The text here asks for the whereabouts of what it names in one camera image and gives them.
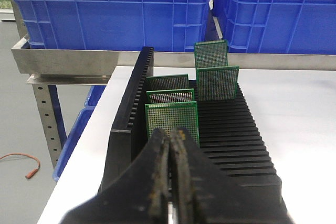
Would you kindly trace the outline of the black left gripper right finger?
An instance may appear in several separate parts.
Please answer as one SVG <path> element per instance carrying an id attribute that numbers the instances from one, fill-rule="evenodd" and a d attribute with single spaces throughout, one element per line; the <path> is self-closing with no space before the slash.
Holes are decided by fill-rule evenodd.
<path id="1" fill-rule="evenodd" d="M 179 223 L 291 223 L 283 205 L 237 185 L 220 171 L 187 129 L 172 129 L 170 139 Z"/>

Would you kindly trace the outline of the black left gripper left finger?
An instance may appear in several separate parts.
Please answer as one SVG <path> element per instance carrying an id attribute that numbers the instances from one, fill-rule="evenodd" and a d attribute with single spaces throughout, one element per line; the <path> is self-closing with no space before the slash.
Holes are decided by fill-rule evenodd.
<path id="1" fill-rule="evenodd" d="M 169 143 L 166 131 L 155 129 L 129 168 L 61 223 L 167 223 Z"/>

